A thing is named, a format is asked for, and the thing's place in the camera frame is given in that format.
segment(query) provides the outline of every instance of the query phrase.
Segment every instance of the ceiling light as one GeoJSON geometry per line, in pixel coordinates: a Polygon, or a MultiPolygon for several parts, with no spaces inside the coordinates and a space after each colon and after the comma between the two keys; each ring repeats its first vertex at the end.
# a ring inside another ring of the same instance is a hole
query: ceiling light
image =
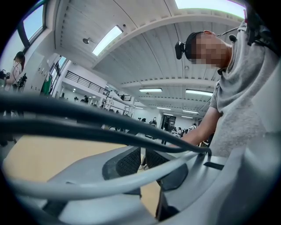
{"type": "Polygon", "coordinates": [[[212,92],[207,92],[207,91],[195,91],[195,90],[186,90],[186,93],[188,94],[201,94],[201,95],[206,95],[212,97],[213,93],[212,92]]]}
{"type": "Polygon", "coordinates": [[[228,0],[176,0],[178,9],[204,8],[231,13],[244,19],[245,7],[228,0]]]}
{"type": "Polygon", "coordinates": [[[189,117],[189,116],[181,116],[181,117],[193,119],[193,117],[189,117]]]}
{"type": "Polygon", "coordinates": [[[115,26],[113,27],[105,36],[104,38],[100,41],[99,44],[95,47],[93,50],[93,54],[98,56],[102,50],[105,49],[106,46],[109,45],[117,36],[119,36],[123,31],[118,27],[115,26]]]}
{"type": "Polygon", "coordinates": [[[140,92],[162,92],[162,88],[143,88],[140,92]]]}
{"type": "Polygon", "coordinates": [[[171,110],[171,109],[167,109],[167,108],[161,108],[161,107],[157,107],[158,109],[164,109],[164,110],[171,110]]]}
{"type": "Polygon", "coordinates": [[[188,111],[188,110],[183,110],[183,112],[186,112],[186,113],[194,113],[194,114],[199,114],[199,112],[188,111]]]}

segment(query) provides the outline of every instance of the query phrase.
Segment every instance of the black railing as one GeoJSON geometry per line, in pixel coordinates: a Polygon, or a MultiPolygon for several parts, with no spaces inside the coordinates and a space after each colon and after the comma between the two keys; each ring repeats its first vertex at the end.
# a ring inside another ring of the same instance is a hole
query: black railing
{"type": "Polygon", "coordinates": [[[132,96],[130,96],[130,95],[124,95],[124,99],[123,99],[123,101],[131,101],[132,100],[132,96]]]}
{"type": "Polygon", "coordinates": [[[89,80],[86,80],[85,78],[83,77],[80,77],[78,76],[77,74],[75,73],[72,73],[71,71],[67,71],[66,73],[66,76],[65,76],[67,79],[70,79],[76,83],[79,83],[89,89],[92,89],[94,91],[97,91],[98,93],[102,93],[104,95],[108,95],[109,94],[109,91],[104,89],[103,87],[101,86],[98,86],[97,84],[93,83],[93,82],[90,82],[89,80]]]}

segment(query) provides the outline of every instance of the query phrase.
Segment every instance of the man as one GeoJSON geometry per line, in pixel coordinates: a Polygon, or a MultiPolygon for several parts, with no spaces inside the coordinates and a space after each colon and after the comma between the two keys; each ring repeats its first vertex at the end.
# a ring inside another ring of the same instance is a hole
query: man
{"type": "Polygon", "coordinates": [[[157,121],[156,121],[156,117],[153,118],[153,120],[151,120],[149,122],[150,125],[154,126],[154,127],[157,127],[157,121]]]}
{"type": "Polygon", "coordinates": [[[192,124],[192,126],[190,128],[188,128],[188,132],[190,132],[191,130],[194,130],[196,128],[196,123],[192,124]]]}
{"type": "Polygon", "coordinates": [[[197,145],[216,131],[210,148],[213,155],[224,157],[265,133],[251,99],[266,83],[279,60],[269,48],[247,44],[244,22],[237,38],[230,35],[229,39],[231,45],[210,31],[192,33],[185,48],[189,61],[215,66],[221,77],[202,122],[183,140],[197,145]]]}

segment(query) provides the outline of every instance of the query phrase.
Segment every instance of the wooden floor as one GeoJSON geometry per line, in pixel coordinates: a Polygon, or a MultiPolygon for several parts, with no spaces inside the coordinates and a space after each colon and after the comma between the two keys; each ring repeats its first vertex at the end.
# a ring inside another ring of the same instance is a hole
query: wooden floor
{"type": "MultiPolygon", "coordinates": [[[[121,147],[124,145],[25,135],[9,152],[3,169],[9,177],[46,182],[79,159],[121,147]]],[[[154,216],[159,192],[157,182],[141,187],[141,201],[154,216]]]]}

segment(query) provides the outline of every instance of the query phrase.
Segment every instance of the mesh panel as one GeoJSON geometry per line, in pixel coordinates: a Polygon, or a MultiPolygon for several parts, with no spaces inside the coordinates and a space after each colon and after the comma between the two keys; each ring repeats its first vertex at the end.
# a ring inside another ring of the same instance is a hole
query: mesh panel
{"type": "Polygon", "coordinates": [[[141,164],[140,153],[141,149],[138,148],[118,161],[116,171],[120,177],[137,173],[141,164]]]}
{"type": "Polygon", "coordinates": [[[159,165],[169,161],[165,157],[159,155],[157,152],[155,152],[153,150],[149,150],[149,149],[146,149],[145,160],[146,160],[146,164],[149,168],[159,166],[159,165]]]}

